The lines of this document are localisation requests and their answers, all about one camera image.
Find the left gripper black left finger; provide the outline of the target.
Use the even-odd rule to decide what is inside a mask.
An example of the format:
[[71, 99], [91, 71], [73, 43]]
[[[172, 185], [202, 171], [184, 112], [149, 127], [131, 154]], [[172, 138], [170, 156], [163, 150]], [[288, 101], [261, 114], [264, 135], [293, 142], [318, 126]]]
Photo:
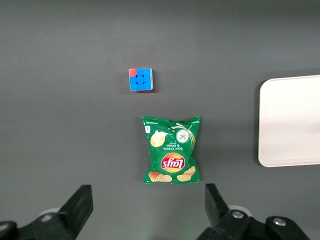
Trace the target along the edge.
[[93, 212], [92, 186], [81, 185], [57, 211], [47, 211], [31, 223], [0, 223], [2, 240], [75, 240]]

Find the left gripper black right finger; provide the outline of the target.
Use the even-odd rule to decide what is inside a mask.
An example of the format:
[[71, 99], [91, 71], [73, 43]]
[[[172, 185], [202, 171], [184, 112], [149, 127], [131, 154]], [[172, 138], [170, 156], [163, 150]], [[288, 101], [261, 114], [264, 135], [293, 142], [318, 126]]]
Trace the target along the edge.
[[245, 211], [231, 209], [214, 183], [205, 185], [205, 211], [210, 227], [199, 240], [308, 240], [306, 233], [293, 220], [269, 216], [264, 223]]

